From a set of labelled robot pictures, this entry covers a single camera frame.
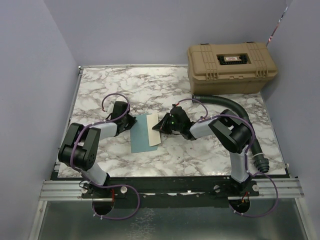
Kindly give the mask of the beige paper letter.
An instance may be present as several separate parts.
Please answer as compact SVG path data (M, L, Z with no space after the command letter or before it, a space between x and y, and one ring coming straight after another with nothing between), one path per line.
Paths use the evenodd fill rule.
M161 143L160 133L153 130L153 127L159 123L157 113L148 114L146 116L147 132L148 132L148 143L150 147L157 146Z

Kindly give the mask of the light blue paper envelope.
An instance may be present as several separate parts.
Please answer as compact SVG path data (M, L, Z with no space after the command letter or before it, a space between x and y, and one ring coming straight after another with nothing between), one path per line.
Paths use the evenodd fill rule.
M136 116L136 123L130 129L130 147L133 154L151 152L158 149L157 146L150 146L149 144L146 114Z

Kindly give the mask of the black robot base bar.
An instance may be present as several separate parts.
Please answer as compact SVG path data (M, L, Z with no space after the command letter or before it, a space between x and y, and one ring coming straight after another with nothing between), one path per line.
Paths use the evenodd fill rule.
M118 209L140 208L227 208L231 200L259 196L250 179L243 191L230 189L230 176L111 177L108 188L80 178L54 179L46 183L41 197L49 201L85 201Z

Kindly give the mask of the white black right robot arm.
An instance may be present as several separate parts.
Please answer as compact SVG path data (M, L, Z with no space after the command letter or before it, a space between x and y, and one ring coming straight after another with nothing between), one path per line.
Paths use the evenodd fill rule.
M250 124L232 111L226 109L217 116L191 121L182 107L175 106L152 129L167 135L178 134L190 141L215 135L222 146L229 151L230 191L236 196L247 191L251 180L248 170L248 150L255 134Z

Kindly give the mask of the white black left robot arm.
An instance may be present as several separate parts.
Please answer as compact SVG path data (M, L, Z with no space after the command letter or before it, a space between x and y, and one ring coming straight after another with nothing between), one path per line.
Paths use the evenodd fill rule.
M106 197L111 190L110 176L96 162L99 142L130 130L136 122L136 118L130 115L130 104L116 101L112 113L105 120L87 126L70 124L58 152L59 162L92 182L97 196Z

